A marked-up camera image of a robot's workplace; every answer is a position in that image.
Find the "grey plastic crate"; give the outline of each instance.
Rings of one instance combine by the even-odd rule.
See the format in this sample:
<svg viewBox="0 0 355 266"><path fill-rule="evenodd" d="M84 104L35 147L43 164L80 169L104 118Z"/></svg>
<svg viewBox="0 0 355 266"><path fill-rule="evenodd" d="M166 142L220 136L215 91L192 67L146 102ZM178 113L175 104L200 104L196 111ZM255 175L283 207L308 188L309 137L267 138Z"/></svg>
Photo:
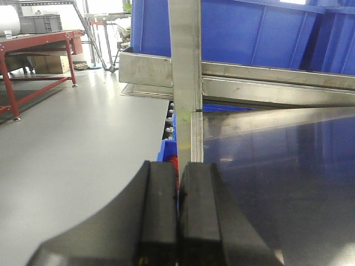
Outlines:
<svg viewBox="0 0 355 266"><path fill-rule="evenodd" d="M0 6L13 6L19 16L23 16L20 0L0 0Z"/></svg>
<svg viewBox="0 0 355 266"><path fill-rule="evenodd" d="M38 15L20 17L21 33L47 33L62 30L60 15Z"/></svg>

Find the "blue crate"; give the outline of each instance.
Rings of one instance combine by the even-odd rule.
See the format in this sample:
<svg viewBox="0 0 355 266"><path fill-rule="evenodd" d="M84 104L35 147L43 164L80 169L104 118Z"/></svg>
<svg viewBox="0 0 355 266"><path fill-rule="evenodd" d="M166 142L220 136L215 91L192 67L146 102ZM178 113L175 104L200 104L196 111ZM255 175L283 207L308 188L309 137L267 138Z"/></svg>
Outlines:
<svg viewBox="0 0 355 266"><path fill-rule="evenodd" d="M298 69L321 7L272 0L202 0L202 59ZM171 56L168 0L136 0L135 53Z"/></svg>
<svg viewBox="0 0 355 266"><path fill-rule="evenodd" d="M162 140L156 160L158 162L166 162L170 156L177 154L178 149L176 147L176 140Z"/></svg>
<svg viewBox="0 0 355 266"><path fill-rule="evenodd" d="M328 9L308 70L355 75L355 7Z"/></svg>

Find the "grey floor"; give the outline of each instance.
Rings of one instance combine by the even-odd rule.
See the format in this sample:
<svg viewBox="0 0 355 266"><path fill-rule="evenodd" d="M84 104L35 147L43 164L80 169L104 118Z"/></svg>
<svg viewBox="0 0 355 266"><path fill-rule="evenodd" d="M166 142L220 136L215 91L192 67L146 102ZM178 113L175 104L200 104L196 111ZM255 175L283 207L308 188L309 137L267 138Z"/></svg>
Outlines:
<svg viewBox="0 0 355 266"><path fill-rule="evenodd" d="M0 125L0 266L25 265L40 242L95 213L156 159L168 102L120 96L118 73L77 77L78 88L67 81L21 122Z"/></svg>

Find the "reflective metal surface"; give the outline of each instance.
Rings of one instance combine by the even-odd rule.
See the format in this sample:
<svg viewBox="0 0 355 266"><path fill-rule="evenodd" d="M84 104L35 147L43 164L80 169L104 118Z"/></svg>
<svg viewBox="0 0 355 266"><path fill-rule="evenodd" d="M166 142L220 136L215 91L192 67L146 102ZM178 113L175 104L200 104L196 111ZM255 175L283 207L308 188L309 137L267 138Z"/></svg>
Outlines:
<svg viewBox="0 0 355 266"><path fill-rule="evenodd" d="M129 53L131 48L120 53L120 82L151 86L172 87L173 74L169 57Z"/></svg>
<svg viewBox="0 0 355 266"><path fill-rule="evenodd" d="M202 112L191 113L191 162L204 160L204 128Z"/></svg>
<svg viewBox="0 0 355 266"><path fill-rule="evenodd" d="M155 98L166 99L167 90L160 92L153 86L172 87L169 58L135 54L131 49L120 56L121 82L149 85L137 96L154 94ZM261 109L355 106L355 76L212 62L202 62L202 73L203 99L211 103ZM190 99L187 91L179 93L183 93L184 102Z"/></svg>
<svg viewBox="0 0 355 266"><path fill-rule="evenodd" d="M168 75L165 75L165 72L162 74L150 69L150 67L163 68L163 65L165 65L164 60L167 59L170 58L158 55L136 54L129 48L120 53L120 66L122 69L130 69L131 72L125 71L124 73L120 73L120 81L134 84L157 85L154 82L159 80L158 85L167 83L168 86L171 86L171 67L166 66L165 71L169 73ZM143 64L147 65L147 67L138 68ZM218 62L202 62L202 74L214 77L272 81L324 88L355 89L355 76L260 68Z"/></svg>
<svg viewBox="0 0 355 266"><path fill-rule="evenodd" d="M202 110L201 1L169 0L177 156L182 173L191 160L191 113Z"/></svg>
<svg viewBox="0 0 355 266"><path fill-rule="evenodd" d="M127 84L122 90L121 95L172 100L173 89L158 86Z"/></svg>
<svg viewBox="0 0 355 266"><path fill-rule="evenodd" d="M286 84L355 89L355 76L313 73L288 69L260 68L245 65L202 62L202 73L226 78L264 80Z"/></svg>
<svg viewBox="0 0 355 266"><path fill-rule="evenodd" d="M266 81L203 78L204 98L284 108L355 106L355 92Z"/></svg>
<svg viewBox="0 0 355 266"><path fill-rule="evenodd" d="M204 113L204 162L285 265L355 265L355 108Z"/></svg>

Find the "red metal table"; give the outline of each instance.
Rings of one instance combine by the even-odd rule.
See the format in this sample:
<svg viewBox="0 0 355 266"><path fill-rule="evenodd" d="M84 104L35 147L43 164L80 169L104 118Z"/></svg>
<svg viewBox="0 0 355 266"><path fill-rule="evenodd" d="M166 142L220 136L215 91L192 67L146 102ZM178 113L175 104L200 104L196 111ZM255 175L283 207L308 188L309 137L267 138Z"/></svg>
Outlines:
<svg viewBox="0 0 355 266"><path fill-rule="evenodd" d="M45 93L46 91L58 86L59 84L71 80L73 82L73 87L77 86L77 80L75 78L75 72L73 68L73 59L72 54L80 54L83 52L81 36L84 35L82 30L64 30L61 32L53 32L46 34L36 34L29 35L24 37L18 37L14 39L6 39L0 38L0 72L3 75L3 80L5 83L7 95L9 97L10 105L8 106L0 106L0 114L12 110L13 115L15 116L14 121L19 121L21 118L19 117L19 106L32 100L36 96ZM45 45L49 43L60 44L61 42L65 44L65 47L40 47L39 45ZM6 65L6 57L16 56L11 55L10 53L16 52L21 53L21 55L35 55L33 53L40 52L58 52L58 51L66 51L71 76L66 77L36 77L36 78L10 78L8 76L8 68ZM22 99L16 100L14 96L12 81L36 81L36 80L53 80L54 83L45 86Z"/></svg>

